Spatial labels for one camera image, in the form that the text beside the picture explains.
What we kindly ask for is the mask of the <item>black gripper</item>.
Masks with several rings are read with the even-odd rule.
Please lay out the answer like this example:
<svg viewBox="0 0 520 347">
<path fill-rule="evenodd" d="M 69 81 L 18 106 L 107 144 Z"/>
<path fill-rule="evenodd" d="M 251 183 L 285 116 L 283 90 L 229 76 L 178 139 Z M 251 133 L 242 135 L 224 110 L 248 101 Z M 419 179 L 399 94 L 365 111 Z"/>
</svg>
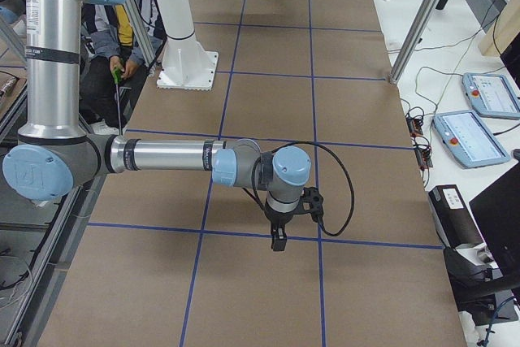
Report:
<svg viewBox="0 0 520 347">
<path fill-rule="evenodd" d="M 297 214 L 298 209 L 282 212 L 273 209 L 267 202 L 265 203 L 264 215 L 271 224 L 271 249 L 273 251 L 285 251 L 287 244 L 285 226 L 293 219 L 293 216 Z"/>
</svg>

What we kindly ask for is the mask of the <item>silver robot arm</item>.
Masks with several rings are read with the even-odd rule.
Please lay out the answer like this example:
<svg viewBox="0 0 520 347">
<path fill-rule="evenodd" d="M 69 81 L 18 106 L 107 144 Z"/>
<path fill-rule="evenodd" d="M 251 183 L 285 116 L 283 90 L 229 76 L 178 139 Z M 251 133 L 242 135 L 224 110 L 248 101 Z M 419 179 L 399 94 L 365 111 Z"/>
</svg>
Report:
<svg viewBox="0 0 520 347">
<path fill-rule="evenodd" d="M 265 192 L 271 248 L 284 250 L 294 215 L 316 215 L 321 197 L 307 186 L 311 162 L 294 145 L 264 153 L 254 141 L 145 141 L 89 134 L 79 124 L 80 25 L 84 2 L 26 0 L 28 114 L 19 144 L 4 158 L 6 182 L 48 201 L 97 176 L 139 170 L 208 171 L 217 184 Z"/>
</svg>

